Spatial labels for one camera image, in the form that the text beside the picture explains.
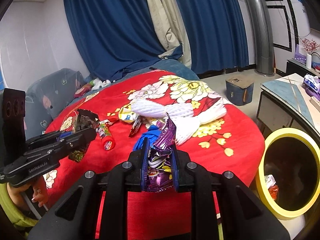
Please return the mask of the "green sleeve forearm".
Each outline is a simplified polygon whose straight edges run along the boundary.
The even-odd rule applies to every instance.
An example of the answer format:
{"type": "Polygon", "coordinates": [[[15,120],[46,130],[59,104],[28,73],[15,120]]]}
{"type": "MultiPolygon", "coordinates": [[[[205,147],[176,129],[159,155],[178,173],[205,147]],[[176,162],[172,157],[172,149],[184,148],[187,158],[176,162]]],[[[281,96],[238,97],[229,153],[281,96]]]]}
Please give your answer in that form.
{"type": "Polygon", "coordinates": [[[27,239],[29,231],[36,225],[38,220],[31,218],[29,212],[21,211],[14,204],[7,191],[7,184],[1,184],[1,207],[14,228],[24,239],[27,239]]]}

